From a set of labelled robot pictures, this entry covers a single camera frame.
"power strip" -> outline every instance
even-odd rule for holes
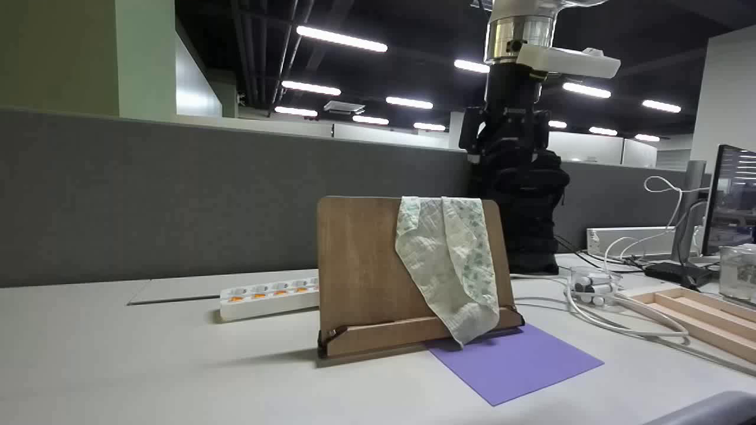
[[[242,321],[318,306],[318,278],[275,280],[219,293],[219,318]]]
[[[592,226],[587,229],[589,255],[604,256],[608,247],[617,242],[611,256],[669,256],[676,238],[673,226]],[[702,253],[704,226],[695,226],[689,253]]]

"computer monitor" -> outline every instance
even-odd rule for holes
[[[711,176],[704,255],[756,242],[756,150],[718,145]]]

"purple mat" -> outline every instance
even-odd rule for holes
[[[603,366],[571,345],[535,327],[490,337],[465,349],[433,341],[429,352],[491,405],[520,399]]]

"cloth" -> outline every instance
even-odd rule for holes
[[[481,200],[402,197],[394,249],[459,345],[496,327],[499,293]]]

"gray partition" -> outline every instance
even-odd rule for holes
[[[644,169],[568,169],[570,240],[673,207]],[[315,267],[321,195],[459,195],[465,174],[455,150],[0,111],[0,286]]]

